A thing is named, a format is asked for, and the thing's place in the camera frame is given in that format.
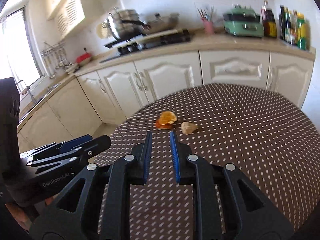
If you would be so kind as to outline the person left hand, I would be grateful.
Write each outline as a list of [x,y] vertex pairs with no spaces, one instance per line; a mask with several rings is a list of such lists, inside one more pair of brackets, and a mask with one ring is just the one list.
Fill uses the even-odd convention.
[[11,202],[4,203],[8,211],[11,213],[12,217],[16,222],[25,230],[29,231],[31,224],[34,220],[39,217],[39,215],[44,211],[44,209],[53,202],[54,197],[51,196],[45,200],[41,200],[37,204],[27,205],[21,207],[13,200]]

